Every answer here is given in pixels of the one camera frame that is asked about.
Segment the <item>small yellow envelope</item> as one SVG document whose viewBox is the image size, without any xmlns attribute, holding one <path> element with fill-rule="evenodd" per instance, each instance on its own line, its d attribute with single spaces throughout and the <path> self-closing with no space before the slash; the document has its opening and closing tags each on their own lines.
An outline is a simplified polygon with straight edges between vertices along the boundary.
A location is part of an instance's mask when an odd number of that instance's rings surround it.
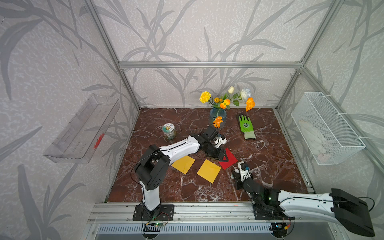
<svg viewBox="0 0 384 240">
<path fill-rule="evenodd" d="M 179 172 L 183 173 L 184 175 L 186 175 L 188 173 L 189 169 L 194 164 L 194 162 L 195 162 L 195 159 L 193 159 L 189 156 L 185 156 L 185 157 L 175 161 L 172 164 L 172 167 L 175 168 L 176 170 L 178 170 Z"/>
</svg>

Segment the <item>large yellow envelope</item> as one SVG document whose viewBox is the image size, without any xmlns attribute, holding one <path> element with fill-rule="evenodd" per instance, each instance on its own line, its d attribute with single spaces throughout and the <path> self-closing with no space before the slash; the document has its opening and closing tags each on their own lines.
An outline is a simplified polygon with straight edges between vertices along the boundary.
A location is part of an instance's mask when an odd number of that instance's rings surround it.
<svg viewBox="0 0 384 240">
<path fill-rule="evenodd" d="M 211 161 L 205 160 L 198 170 L 197 175 L 213 184 L 221 169 L 221 167 Z"/>
</svg>

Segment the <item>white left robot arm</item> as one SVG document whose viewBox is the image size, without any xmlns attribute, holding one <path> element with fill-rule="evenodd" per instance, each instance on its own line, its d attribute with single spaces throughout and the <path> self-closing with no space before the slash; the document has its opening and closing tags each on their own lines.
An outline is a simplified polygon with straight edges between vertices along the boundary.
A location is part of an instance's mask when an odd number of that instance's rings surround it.
<svg viewBox="0 0 384 240">
<path fill-rule="evenodd" d="M 219 134 L 216 127 L 208 126 L 201 133 L 189 135 L 186 139 L 174 144 L 163 147 L 149 146 L 134 167 L 142 187 L 142 203 L 145 210 L 152 213 L 160 209 L 162 204 L 159 186 L 164 181 L 169 166 L 181 158 L 199 151 L 203 151 L 209 158 L 227 162 L 228 157 L 223 147 L 226 142 L 227 139 L 224 135 Z"/>
</svg>

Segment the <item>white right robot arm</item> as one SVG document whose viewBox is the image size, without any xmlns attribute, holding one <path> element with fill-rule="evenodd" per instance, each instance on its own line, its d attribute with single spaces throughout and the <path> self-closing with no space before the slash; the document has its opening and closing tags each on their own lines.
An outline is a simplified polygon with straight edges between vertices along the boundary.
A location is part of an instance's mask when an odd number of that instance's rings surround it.
<svg viewBox="0 0 384 240">
<path fill-rule="evenodd" d="M 343 190 L 325 194 L 298 194 L 267 189 L 256 183 L 247 167 L 232 171 L 237 190 L 244 190 L 253 205 L 256 220 L 310 219 L 332 222 L 363 237 L 374 237 L 370 208 L 364 197 Z"/>
</svg>

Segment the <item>red envelope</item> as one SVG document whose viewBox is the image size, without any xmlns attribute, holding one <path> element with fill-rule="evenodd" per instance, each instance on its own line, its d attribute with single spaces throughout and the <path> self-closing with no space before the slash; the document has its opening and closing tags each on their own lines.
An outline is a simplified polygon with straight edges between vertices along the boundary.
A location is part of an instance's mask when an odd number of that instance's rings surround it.
<svg viewBox="0 0 384 240">
<path fill-rule="evenodd" d="M 230 166 L 236 164 L 238 160 L 236 157 L 232 154 L 232 152 L 229 149 L 225 149 L 226 153 L 224 155 L 223 161 L 219 161 L 220 166 L 226 170 Z"/>
</svg>

